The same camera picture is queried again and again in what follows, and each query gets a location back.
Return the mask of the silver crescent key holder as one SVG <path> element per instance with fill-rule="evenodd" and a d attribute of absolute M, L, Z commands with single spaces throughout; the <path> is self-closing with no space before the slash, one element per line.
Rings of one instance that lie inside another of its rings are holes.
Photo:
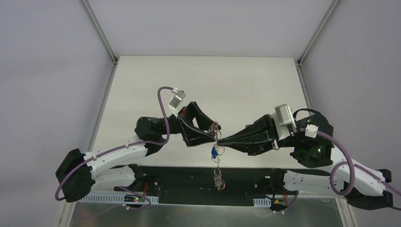
<path fill-rule="evenodd" d="M 211 160 L 216 164 L 216 167 L 213 170 L 213 181 L 217 191 L 220 192 L 226 187 L 226 183 L 222 179 L 222 173 L 220 169 L 220 157 L 225 152 L 225 148 L 220 147 L 218 144 L 218 141 L 221 138 L 220 125 L 217 122 L 212 123 L 208 132 L 209 135 L 214 139 L 214 144 L 211 149 Z"/>

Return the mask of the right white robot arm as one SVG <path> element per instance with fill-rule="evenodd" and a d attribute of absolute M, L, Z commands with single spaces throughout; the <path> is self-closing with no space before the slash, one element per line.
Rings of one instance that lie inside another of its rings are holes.
<path fill-rule="evenodd" d="M 386 189 L 391 172 L 371 169 L 353 160 L 332 135 L 333 126 L 320 112 L 310 110 L 308 117 L 299 120 L 283 104 L 238 133 L 218 139 L 217 145 L 249 156 L 292 148 L 290 156 L 303 169 L 273 170 L 268 186 L 275 194 L 304 191 L 334 195 L 363 210 L 393 207 L 393 195 Z"/>

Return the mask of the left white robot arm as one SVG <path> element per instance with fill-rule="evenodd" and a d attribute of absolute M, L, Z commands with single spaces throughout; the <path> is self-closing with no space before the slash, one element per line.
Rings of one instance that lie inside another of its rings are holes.
<path fill-rule="evenodd" d="M 135 135 L 112 148 L 82 153 L 78 148 L 68 152 L 55 172 L 59 182 L 57 201 L 75 202 L 91 191 L 117 186 L 139 191 L 144 178 L 133 165 L 121 167 L 130 159 L 147 157 L 157 153 L 171 136 L 180 134 L 188 147 L 213 142 L 211 128 L 217 124 L 201 111 L 196 102 L 183 107 L 177 116 L 140 117 Z"/>

